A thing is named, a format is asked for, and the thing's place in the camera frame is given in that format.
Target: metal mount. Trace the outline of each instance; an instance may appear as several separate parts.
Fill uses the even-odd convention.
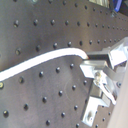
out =
[[[128,38],[122,39],[112,47],[102,51],[87,53],[90,60],[85,60],[80,68],[87,78],[93,78],[92,88],[82,122],[93,125],[98,105],[109,107],[110,101],[116,105],[116,98],[123,81],[126,65],[119,64],[128,60]]]

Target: white cable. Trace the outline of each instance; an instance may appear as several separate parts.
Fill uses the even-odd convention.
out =
[[[19,74],[27,69],[30,69],[46,61],[49,61],[58,57],[62,57],[62,56],[69,56],[69,55],[75,55],[75,56],[81,57],[82,59],[88,59],[87,54],[81,49],[78,49],[78,48],[59,49],[56,51],[51,51],[51,52],[39,55],[37,57],[29,59],[14,67],[11,67],[7,70],[0,72],[0,81],[8,79],[16,74]]]

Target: black metal surface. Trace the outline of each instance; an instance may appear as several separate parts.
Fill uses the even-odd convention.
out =
[[[1,0],[0,71],[55,49],[101,50],[126,36],[127,17],[112,18],[86,0]],[[0,128],[88,128],[81,115],[91,80],[84,78],[81,61],[58,58],[3,81]],[[99,107],[93,127],[105,128],[109,112],[112,106]]]

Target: aluminum component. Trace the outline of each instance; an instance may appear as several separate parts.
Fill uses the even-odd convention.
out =
[[[82,117],[82,122],[88,126],[92,126],[98,106],[110,106],[110,100],[104,95],[100,88],[92,85],[90,96],[85,107],[85,111]]]

